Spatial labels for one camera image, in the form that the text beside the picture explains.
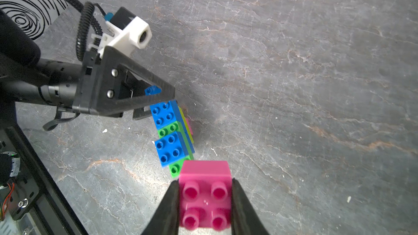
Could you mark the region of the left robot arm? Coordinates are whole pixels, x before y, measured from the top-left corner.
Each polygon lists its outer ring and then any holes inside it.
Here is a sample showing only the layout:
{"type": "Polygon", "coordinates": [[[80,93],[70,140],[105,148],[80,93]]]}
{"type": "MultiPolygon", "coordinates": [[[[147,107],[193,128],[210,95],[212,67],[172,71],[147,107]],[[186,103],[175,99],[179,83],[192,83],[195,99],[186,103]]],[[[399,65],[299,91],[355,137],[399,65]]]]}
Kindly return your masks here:
{"type": "Polygon", "coordinates": [[[1,14],[1,97],[115,117],[170,101],[175,88],[110,45],[87,52],[82,64],[41,59],[36,43],[1,14]]]}

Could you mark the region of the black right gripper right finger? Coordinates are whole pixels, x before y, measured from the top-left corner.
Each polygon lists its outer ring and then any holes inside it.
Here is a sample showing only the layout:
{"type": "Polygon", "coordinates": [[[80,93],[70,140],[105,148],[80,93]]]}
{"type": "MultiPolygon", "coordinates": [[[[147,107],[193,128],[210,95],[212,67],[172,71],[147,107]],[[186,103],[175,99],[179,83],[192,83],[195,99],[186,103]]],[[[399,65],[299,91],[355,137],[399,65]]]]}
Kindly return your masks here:
{"type": "Polygon", "coordinates": [[[232,180],[231,234],[269,235],[241,184],[235,178],[232,180]]]}

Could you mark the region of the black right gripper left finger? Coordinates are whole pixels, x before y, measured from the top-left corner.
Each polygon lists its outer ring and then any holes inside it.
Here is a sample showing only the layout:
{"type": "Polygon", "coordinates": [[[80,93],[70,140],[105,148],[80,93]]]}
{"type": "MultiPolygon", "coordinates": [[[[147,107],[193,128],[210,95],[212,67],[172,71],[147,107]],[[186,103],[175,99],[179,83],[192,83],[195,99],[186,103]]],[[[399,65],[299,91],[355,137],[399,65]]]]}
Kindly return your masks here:
{"type": "Polygon", "coordinates": [[[177,235],[180,219],[180,186],[178,180],[168,187],[157,210],[142,235],[177,235]]]}

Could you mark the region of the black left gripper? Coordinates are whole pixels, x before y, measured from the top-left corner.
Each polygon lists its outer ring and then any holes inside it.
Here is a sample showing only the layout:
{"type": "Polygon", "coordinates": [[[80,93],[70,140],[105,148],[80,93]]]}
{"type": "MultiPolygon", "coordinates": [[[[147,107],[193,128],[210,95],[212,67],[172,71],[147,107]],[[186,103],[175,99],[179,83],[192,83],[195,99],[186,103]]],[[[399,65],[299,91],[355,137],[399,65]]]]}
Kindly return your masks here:
{"type": "Polygon", "coordinates": [[[49,78],[46,85],[35,88],[35,103],[55,106],[64,111],[98,116],[119,117],[133,111],[133,120],[151,116],[152,104],[175,97],[175,87],[113,47],[84,55],[85,64],[40,59],[38,71],[49,78]],[[82,87],[88,77],[88,108],[82,106],[82,87]],[[157,86],[162,91],[145,95],[145,89],[157,86]]]}

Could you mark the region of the blue long lego brick front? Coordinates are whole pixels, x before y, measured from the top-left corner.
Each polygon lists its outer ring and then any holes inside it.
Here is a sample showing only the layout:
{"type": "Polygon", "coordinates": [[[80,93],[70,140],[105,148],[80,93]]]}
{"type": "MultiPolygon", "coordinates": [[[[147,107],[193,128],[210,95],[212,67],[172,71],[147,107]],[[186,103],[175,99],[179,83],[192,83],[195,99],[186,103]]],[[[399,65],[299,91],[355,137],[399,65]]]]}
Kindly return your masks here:
{"type": "Polygon", "coordinates": [[[145,89],[145,95],[149,96],[149,95],[156,95],[161,93],[161,89],[157,86],[151,86],[145,89]]]}

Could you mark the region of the dark green long lego brick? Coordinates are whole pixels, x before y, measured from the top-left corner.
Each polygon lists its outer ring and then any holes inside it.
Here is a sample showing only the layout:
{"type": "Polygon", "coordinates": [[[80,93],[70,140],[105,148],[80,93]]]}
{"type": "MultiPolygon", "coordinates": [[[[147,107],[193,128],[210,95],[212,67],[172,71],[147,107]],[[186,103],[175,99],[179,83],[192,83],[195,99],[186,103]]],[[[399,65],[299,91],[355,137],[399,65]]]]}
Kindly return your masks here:
{"type": "Polygon", "coordinates": [[[158,135],[160,139],[155,141],[155,148],[160,164],[169,168],[172,178],[177,178],[184,161],[194,160],[188,135],[178,121],[159,129],[158,135]]]}

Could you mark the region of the lime green long lego brick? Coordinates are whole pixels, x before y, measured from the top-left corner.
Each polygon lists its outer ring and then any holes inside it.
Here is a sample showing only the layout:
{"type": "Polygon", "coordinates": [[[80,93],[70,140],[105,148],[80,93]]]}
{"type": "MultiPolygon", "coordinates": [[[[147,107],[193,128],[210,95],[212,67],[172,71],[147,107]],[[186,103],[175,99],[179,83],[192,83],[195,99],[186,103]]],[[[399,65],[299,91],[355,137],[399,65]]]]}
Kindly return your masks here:
{"type": "Polygon", "coordinates": [[[183,110],[182,110],[182,108],[181,108],[181,107],[179,107],[179,111],[180,111],[180,113],[181,113],[182,119],[183,119],[183,121],[184,121],[184,123],[185,123],[185,126],[186,126],[186,128],[187,128],[187,132],[188,132],[188,136],[189,136],[189,138],[190,138],[190,142],[191,142],[192,144],[194,144],[194,139],[193,139],[193,137],[189,134],[188,127],[187,127],[187,124],[186,124],[186,117],[185,117],[185,115],[184,115],[183,110]]]}

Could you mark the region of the small blue square lego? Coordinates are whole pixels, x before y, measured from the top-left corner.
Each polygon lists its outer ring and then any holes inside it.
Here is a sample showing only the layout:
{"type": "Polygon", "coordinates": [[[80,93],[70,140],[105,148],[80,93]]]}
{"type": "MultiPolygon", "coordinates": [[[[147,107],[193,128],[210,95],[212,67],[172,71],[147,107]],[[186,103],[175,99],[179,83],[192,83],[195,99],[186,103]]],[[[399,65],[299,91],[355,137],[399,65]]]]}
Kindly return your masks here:
{"type": "Polygon", "coordinates": [[[155,148],[163,168],[192,155],[188,142],[184,140],[183,134],[179,131],[155,141],[155,148]]]}
{"type": "Polygon", "coordinates": [[[157,129],[182,121],[176,100],[153,104],[150,106],[150,111],[157,129]]]}

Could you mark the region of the pink square lego brick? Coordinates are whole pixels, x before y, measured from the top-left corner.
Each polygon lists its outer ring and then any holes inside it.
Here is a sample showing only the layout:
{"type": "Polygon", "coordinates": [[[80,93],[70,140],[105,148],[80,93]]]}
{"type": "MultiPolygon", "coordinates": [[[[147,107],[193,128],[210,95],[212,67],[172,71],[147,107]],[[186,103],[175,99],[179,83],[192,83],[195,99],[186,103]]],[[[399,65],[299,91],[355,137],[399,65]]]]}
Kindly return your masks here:
{"type": "Polygon", "coordinates": [[[193,131],[192,131],[192,128],[190,126],[189,120],[187,118],[186,118],[186,124],[187,124],[187,127],[188,127],[189,134],[191,136],[193,136],[193,131]]]}
{"type": "Polygon", "coordinates": [[[231,225],[232,175],[226,161],[185,161],[179,176],[180,226],[223,231],[231,225]]]}

